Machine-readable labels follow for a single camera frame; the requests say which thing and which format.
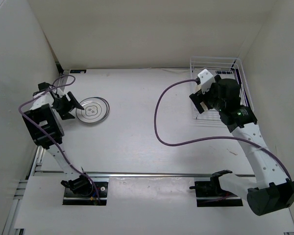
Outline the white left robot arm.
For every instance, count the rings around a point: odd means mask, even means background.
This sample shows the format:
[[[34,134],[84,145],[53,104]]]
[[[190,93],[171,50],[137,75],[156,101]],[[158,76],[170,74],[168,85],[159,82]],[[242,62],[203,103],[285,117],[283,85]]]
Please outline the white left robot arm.
[[[71,111],[83,111],[84,108],[71,92],[65,94],[50,83],[40,83],[38,89],[33,93],[33,100],[27,103],[32,104],[29,110],[23,112],[24,105],[19,108],[30,136],[37,146],[43,147],[54,157],[67,176],[67,180],[61,181],[61,185],[74,194],[90,196],[94,185],[89,176],[73,166],[65,155],[62,148],[64,130],[57,117],[59,115],[62,120],[74,119]]]

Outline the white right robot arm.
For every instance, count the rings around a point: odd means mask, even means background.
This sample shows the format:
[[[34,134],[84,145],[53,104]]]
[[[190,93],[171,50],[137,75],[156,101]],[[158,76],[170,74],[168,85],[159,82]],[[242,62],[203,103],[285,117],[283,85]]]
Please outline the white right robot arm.
[[[256,182],[236,176],[230,170],[212,174],[210,190],[221,196],[230,192],[247,201],[258,216],[288,208],[294,202],[294,181],[285,167],[267,149],[253,111],[241,104],[240,85],[219,75],[198,75],[200,89],[190,95],[199,113],[215,109],[238,142],[254,172]]]

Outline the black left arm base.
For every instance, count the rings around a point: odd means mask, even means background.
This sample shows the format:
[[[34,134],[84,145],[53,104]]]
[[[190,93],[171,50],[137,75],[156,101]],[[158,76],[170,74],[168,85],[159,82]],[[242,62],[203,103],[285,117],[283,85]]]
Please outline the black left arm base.
[[[94,184],[85,176],[75,180],[62,180],[65,188],[62,205],[64,206],[106,206],[108,196],[108,179],[99,178]]]

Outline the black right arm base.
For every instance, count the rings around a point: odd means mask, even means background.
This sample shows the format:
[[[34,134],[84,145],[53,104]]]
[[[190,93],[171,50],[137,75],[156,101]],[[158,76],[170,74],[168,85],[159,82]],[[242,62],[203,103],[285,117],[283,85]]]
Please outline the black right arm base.
[[[230,170],[222,170],[211,175],[209,180],[197,180],[189,190],[194,190],[196,194],[196,205],[203,207],[242,207],[242,199],[235,194],[221,189],[219,178],[230,174]]]

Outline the white black-rimmed plate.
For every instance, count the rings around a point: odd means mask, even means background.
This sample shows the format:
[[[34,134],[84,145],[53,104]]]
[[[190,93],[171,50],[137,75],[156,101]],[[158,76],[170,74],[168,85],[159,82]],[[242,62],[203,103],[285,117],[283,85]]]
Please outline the white black-rimmed plate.
[[[102,97],[89,97],[79,103],[84,109],[76,109],[77,119],[85,124],[98,124],[104,121],[110,112],[110,105]]]

